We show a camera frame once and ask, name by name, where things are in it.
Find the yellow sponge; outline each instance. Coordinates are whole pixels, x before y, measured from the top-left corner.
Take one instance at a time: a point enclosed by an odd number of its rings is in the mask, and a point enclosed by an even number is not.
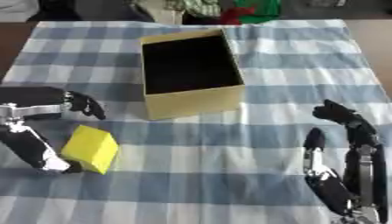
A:
[[[81,163],[83,168],[105,174],[118,145],[110,133],[80,125],[61,151],[61,155]]]

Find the robotic hand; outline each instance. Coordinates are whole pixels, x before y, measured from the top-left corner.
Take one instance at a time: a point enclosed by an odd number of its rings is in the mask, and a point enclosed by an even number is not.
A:
[[[325,135],[312,129],[304,141],[305,181],[334,213],[339,223],[377,224],[388,221],[387,171],[384,149],[375,128],[354,110],[325,100],[313,115],[346,128],[350,144],[343,179],[323,165]]]
[[[105,119],[90,96],[54,87],[0,87],[0,141],[31,167],[44,172],[81,172],[78,162],[59,157],[47,139],[25,125],[28,120],[57,119],[66,110]]]

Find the blue checkered tablecloth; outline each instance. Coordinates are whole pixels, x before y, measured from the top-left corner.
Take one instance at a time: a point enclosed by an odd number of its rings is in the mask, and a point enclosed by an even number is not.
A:
[[[342,173],[345,131],[312,116],[325,98],[358,109],[392,159],[389,98],[341,20],[224,26],[246,83],[241,108],[147,121],[138,39],[207,28],[38,24],[3,85],[92,95],[106,121],[69,112],[31,126],[57,149],[80,124],[110,131],[121,147],[106,175],[48,176],[0,145],[0,223],[329,223],[335,217],[304,182],[301,148],[308,130],[320,127],[325,162]]]

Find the cloth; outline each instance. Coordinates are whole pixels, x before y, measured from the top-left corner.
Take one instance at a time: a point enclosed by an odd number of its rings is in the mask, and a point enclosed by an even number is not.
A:
[[[341,174],[348,143],[344,128],[313,117],[313,107],[330,99],[356,109],[377,128],[392,161],[392,113],[379,81],[340,20],[224,26],[246,84],[241,107],[144,119],[138,39],[216,27],[38,24],[4,85],[91,95],[107,120],[69,112],[30,125],[56,149],[80,124],[109,131],[120,149],[106,175],[44,176],[1,145],[0,222],[329,224],[335,216],[305,183],[301,145],[311,128],[322,129],[325,164]]]
[[[221,15],[219,0],[166,0],[165,8],[187,11],[195,17],[218,18]]]
[[[281,13],[281,0],[234,0],[237,7],[255,7],[253,15],[240,17],[243,24],[260,24],[277,19]]]
[[[38,0],[0,0],[0,22],[25,22],[38,11]]]

